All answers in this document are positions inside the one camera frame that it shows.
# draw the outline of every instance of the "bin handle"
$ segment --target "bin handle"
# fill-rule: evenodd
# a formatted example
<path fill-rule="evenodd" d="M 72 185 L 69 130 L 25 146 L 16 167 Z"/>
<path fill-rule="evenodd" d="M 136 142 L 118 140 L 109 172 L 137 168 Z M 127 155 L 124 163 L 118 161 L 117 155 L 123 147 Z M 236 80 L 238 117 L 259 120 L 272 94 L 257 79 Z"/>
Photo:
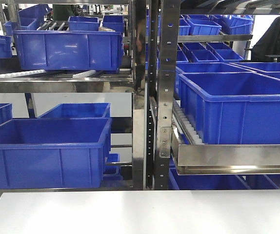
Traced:
<path fill-rule="evenodd" d="M 6 40 L 4 38 L 0 38 L 0 44 L 6 44 Z"/>

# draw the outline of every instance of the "white panel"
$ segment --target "white panel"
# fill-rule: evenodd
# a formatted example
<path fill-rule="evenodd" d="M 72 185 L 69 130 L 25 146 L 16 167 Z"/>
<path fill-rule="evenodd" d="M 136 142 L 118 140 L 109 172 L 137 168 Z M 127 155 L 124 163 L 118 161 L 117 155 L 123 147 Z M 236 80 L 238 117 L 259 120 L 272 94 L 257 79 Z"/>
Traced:
<path fill-rule="evenodd" d="M 131 93 L 33 94 L 35 115 L 40 116 L 61 103 L 111 103 L 111 117 L 131 117 Z"/>
<path fill-rule="evenodd" d="M 0 103 L 12 103 L 13 118 L 28 118 L 24 94 L 0 94 Z"/>

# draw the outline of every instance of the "perforated steel post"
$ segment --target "perforated steel post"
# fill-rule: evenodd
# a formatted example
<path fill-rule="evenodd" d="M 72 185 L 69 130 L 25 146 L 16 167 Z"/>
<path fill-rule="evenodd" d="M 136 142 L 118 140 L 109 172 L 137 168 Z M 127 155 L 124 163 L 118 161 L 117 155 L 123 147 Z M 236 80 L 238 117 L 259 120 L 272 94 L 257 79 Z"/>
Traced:
<path fill-rule="evenodd" d="M 168 189 L 171 123 L 180 1 L 161 0 L 160 69 L 157 80 L 156 150 L 154 158 L 154 188 Z"/>

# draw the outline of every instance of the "white countertop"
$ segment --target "white countertop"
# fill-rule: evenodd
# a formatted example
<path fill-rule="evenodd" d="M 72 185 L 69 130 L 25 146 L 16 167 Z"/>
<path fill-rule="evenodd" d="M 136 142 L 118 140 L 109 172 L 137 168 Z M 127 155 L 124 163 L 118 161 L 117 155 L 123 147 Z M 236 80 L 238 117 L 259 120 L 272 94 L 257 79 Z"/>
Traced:
<path fill-rule="evenodd" d="M 280 234 L 280 190 L 5 193 L 0 234 Z"/>

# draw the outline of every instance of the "metal rail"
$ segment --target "metal rail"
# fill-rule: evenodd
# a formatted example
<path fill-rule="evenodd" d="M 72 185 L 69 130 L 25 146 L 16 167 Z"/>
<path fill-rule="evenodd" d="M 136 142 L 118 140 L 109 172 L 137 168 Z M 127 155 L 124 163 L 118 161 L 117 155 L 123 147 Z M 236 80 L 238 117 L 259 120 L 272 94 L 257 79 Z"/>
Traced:
<path fill-rule="evenodd" d="M 280 174 L 280 145 L 187 145 L 174 126 L 172 152 L 180 175 Z"/>

